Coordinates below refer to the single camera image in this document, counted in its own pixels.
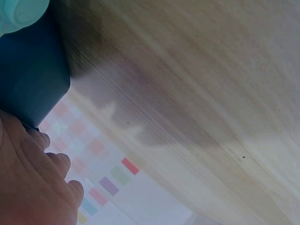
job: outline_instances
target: blue plastic container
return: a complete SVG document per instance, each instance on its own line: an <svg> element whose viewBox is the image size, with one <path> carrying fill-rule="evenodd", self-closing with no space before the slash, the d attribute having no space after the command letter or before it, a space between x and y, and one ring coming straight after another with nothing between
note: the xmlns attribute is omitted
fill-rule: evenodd
<svg viewBox="0 0 300 225"><path fill-rule="evenodd" d="M32 25L48 5L49 0L0 0L0 36Z"/></svg>
<svg viewBox="0 0 300 225"><path fill-rule="evenodd" d="M0 37L0 109L37 128L69 86L68 65L49 11L35 24Z"/></svg>

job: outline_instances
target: pink swatch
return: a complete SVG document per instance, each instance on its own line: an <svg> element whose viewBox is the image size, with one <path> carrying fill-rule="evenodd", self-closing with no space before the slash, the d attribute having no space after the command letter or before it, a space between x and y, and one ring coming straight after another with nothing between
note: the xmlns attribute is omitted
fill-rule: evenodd
<svg viewBox="0 0 300 225"><path fill-rule="evenodd" d="M133 165L127 158L124 158L122 160L122 164L126 166L127 169L129 169L130 172L134 175L136 175L139 172L139 169L135 165Z"/></svg>
<svg viewBox="0 0 300 225"><path fill-rule="evenodd" d="M94 187L89 191L89 194L102 206L105 206L108 202L108 199L104 196L104 194Z"/></svg>

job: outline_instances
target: color swatch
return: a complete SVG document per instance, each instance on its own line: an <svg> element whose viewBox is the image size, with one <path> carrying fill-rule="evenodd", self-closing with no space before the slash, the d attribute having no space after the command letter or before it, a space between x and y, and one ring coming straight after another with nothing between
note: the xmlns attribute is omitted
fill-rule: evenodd
<svg viewBox="0 0 300 225"><path fill-rule="evenodd" d="M85 224L88 221L88 219L80 211L78 211L77 214L77 220L80 224Z"/></svg>
<svg viewBox="0 0 300 225"><path fill-rule="evenodd" d="M89 191L89 194L102 206L105 206L105 204L108 202L108 199L94 187Z"/></svg>
<svg viewBox="0 0 300 225"><path fill-rule="evenodd" d="M118 166L111 170L111 174L123 186L130 182L130 178Z"/></svg>
<svg viewBox="0 0 300 225"><path fill-rule="evenodd" d="M81 207L83 207L83 209L86 210L91 216L98 211L95 206L93 206L86 198L83 198Z"/></svg>
<svg viewBox="0 0 300 225"><path fill-rule="evenodd" d="M136 175L139 172L139 169L135 165L133 165L127 158L124 158L122 160L122 164L126 166L127 169L129 169L130 172L134 175Z"/></svg>
<svg viewBox="0 0 300 225"><path fill-rule="evenodd" d="M119 189L107 177L99 181L99 184L112 196L115 196L119 192Z"/></svg>

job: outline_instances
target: colored square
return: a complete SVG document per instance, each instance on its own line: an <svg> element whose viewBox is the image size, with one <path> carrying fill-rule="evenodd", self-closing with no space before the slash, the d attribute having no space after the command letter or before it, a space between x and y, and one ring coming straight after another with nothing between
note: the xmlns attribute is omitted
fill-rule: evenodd
<svg viewBox="0 0 300 225"><path fill-rule="evenodd" d="M119 192L119 189L107 177L99 181L99 184L112 196L115 196Z"/></svg>
<svg viewBox="0 0 300 225"><path fill-rule="evenodd" d="M89 194L102 206L108 202L107 197L94 187L89 191Z"/></svg>
<svg viewBox="0 0 300 225"><path fill-rule="evenodd" d="M134 175L136 175L139 172L139 169L135 165L133 165L127 158L124 158L122 160L122 164L126 166L127 169L129 169L130 172Z"/></svg>
<svg viewBox="0 0 300 225"><path fill-rule="evenodd" d="M63 152L68 146L61 137L57 138L53 144L56 146L57 149L60 150L60 152Z"/></svg>
<svg viewBox="0 0 300 225"><path fill-rule="evenodd" d="M56 121L54 124L52 124L52 129L57 133L58 136L64 133L67 128L68 126L63 122Z"/></svg>
<svg viewBox="0 0 300 225"><path fill-rule="evenodd" d="M90 203L86 198L83 198L81 207L84 208L84 210L87 211L87 213L89 213L91 216L95 215L96 212L98 212L95 206L93 206L92 203Z"/></svg>
<svg viewBox="0 0 300 225"><path fill-rule="evenodd" d="M75 173L81 173L85 168L85 164L84 162L76 157L73 161L72 161L72 169L74 170Z"/></svg>
<svg viewBox="0 0 300 225"><path fill-rule="evenodd" d="M88 219L80 211L77 212L77 215L77 220L80 224L85 224L88 221Z"/></svg>
<svg viewBox="0 0 300 225"><path fill-rule="evenodd" d="M85 130L85 125L80 121L80 119L76 119L69 128L76 136L79 136Z"/></svg>
<svg viewBox="0 0 300 225"><path fill-rule="evenodd" d="M53 112L56 116L61 117L65 113L69 111L69 108L66 106L66 104L63 101L60 101L54 108Z"/></svg>
<svg viewBox="0 0 300 225"><path fill-rule="evenodd" d="M109 151L107 150L107 149L103 149L102 151L101 151L101 153L97 156L97 158L100 160L100 161L103 161L103 160L105 160L106 159L106 157L108 157L109 156Z"/></svg>
<svg viewBox="0 0 300 225"><path fill-rule="evenodd" d="M80 138L75 138L69 144L69 147L78 155L86 149L86 145L83 143L83 141Z"/></svg>
<svg viewBox="0 0 300 225"><path fill-rule="evenodd" d="M111 170L111 174L123 186L130 182L130 178L118 166Z"/></svg>
<svg viewBox="0 0 300 225"><path fill-rule="evenodd" d="M44 120L41 125L39 126L42 132L46 132L50 127L50 123L47 120Z"/></svg>
<svg viewBox="0 0 300 225"><path fill-rule="evenodd" d="M96 156L104 149L104 145L97 138L94 138L89 143L88 149Z"/></svg>

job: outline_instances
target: light wood table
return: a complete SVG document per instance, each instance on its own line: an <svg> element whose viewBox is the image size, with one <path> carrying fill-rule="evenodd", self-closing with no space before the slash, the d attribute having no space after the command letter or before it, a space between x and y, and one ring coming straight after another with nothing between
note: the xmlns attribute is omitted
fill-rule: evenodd
<svg viewBox="0 0 300 225"><path fill-rule="evenodd" d="M224 225L300 224L300 2L54 0L72 99Z"/></svg>

